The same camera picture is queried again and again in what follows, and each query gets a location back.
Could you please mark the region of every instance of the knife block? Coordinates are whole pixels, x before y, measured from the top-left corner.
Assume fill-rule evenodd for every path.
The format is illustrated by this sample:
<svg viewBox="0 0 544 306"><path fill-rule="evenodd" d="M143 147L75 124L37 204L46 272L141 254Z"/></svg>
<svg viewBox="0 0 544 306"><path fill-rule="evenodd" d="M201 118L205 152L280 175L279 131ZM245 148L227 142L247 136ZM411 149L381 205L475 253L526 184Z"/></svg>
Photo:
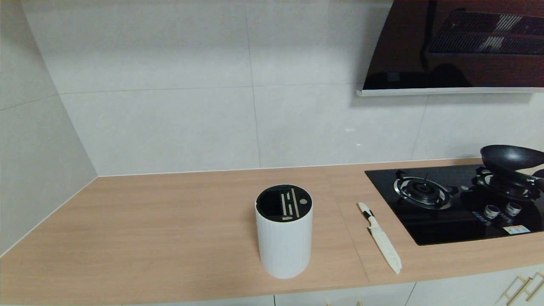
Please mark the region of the knife block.
<svg viewBox="0 0 544 306"><path fill-rule="evenodd" d="M313 201L304 189L276 185L255 202L259 255L273 277L288 279L302 273L312 250Z"/></svg>

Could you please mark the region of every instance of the cabinet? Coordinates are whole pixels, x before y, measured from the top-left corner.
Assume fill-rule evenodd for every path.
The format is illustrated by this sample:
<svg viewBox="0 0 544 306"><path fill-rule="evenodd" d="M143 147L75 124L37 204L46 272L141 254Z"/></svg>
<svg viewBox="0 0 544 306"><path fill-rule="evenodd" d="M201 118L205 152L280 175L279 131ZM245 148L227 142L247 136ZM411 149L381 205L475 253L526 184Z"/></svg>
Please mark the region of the cabinet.
<svg viewBox="0 0 544 306"><path fill-rule="evenodd" d="M513 297L517 291L519 295L512 299L510 306L542 306L544 305L544 265L518 269L516 277L507 290L507 294ZM500 299L499 305L506 305L508 299L505 295Z"/></svg>
<svg viewBox="0 0 544 306"><path fill-rule="evenodd" d="M256 296L230 299L216 299L213 301L197 301L183 303L161 303L132 306L274 306L274 296Z"/></svg>
<svg viewBox="0 0 544 306"><path fill-rule="evenodd" d="M405 306L414 283L276 295L276 306Z"/></svg>
<svg viewBox="0 0 544 306"><path fill-rule="evenodd" d="M536 290L540 281L538 271L544 265L505 270L438 280L418 281L406 306L506 306L508 299L503 293L514 296L523 285L522 279L534 278L527 282L527 292ZM542 306L544 290L527 302L528 294L521 292L510 306Z"/></svg>

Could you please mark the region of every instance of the wok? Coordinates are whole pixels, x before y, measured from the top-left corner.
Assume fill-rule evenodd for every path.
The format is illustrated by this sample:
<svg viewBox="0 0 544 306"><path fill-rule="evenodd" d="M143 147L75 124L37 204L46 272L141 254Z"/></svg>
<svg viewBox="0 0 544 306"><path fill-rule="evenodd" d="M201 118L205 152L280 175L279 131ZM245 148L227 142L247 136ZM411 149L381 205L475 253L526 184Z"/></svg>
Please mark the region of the wok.
<svg viewBox="0 0 544 306"><path fill-rule="evenodd" d="M544 191L544 152L513 145L488 145L480 150L485 167L520 187Z"/></svg>

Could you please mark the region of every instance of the knife handle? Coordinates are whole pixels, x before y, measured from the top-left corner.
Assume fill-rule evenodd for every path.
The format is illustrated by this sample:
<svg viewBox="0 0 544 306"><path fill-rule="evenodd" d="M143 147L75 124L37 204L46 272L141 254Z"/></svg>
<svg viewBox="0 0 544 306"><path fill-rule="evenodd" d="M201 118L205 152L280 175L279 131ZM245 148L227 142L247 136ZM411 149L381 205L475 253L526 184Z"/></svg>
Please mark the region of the knife handle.
<svg viewBox="0 0 544 306"><path fill-rule="evenodd" d="M379 226L378 221L374 217L374 213L372 213L372 210L370 210L370 208L368 208L368 206L363 202L359 202L357 204L359 206L359 209L363 213L363 216L366 218L366 220L368 220L370 222L370 226L371 227L378 227Z"/></svg>

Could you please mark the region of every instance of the gas stove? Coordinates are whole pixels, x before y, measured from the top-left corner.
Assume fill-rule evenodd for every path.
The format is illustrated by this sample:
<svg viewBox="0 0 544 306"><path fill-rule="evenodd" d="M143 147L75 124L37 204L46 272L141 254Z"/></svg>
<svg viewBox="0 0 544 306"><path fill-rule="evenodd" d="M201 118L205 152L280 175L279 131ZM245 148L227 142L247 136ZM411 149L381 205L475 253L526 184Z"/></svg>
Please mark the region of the gas stove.
<svg viewBox="0 0 544 306"><path fill-rule="evenodd" d="M544 231L542 192L483 165L365 173L420 246Z"/></svg>

